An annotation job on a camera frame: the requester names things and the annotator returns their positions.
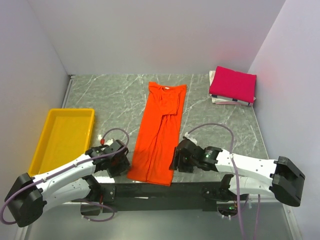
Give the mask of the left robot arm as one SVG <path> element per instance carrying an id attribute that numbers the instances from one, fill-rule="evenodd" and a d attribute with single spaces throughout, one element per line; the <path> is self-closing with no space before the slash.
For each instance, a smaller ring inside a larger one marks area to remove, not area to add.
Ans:
<path id="1" fill-rule="evenodd" d="M 75 160 L 51 171 L 30 176 L 20 175 L 14 182 L 0 209 L 9 209 L 14 221 L 0 221 L 6 225 L 26 227 L 47 210 L 71 201 L 85 203 L 102 200 L 103 189 L 94 173 L 114 169 L 127 161 L 127 145 L 115 140 L 111 145 L 92 147 Z"/>

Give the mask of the orange t shirt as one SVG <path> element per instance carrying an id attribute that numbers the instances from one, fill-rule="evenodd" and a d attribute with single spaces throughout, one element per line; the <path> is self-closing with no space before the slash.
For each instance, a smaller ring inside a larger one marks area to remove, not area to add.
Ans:
<path id="1" fill-rule="evenodd" d="M 170 186 L 174 175 L 170 165 L 179 143 L 187 85 L 149 82 L 148 90 L 127 178 Z"/>

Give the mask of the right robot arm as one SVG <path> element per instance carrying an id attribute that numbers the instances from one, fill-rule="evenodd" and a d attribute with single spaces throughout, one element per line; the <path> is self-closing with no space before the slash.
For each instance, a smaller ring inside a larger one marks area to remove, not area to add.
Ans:
<path id="1" fill-rule="evenodd" d="M 243 199 L 248 195 L 265 195 L 299 207 L 306 178 L 287 157 L 260 159 L 213 146 L 201 148 L 187 138 L 175 147 L 169 168 L 182 173 L 192 173 L 194 168 L 223 173 L 216 187 L 202 191 L 207 199 L 220 202 L 236 200 L 237 195 Z"/>

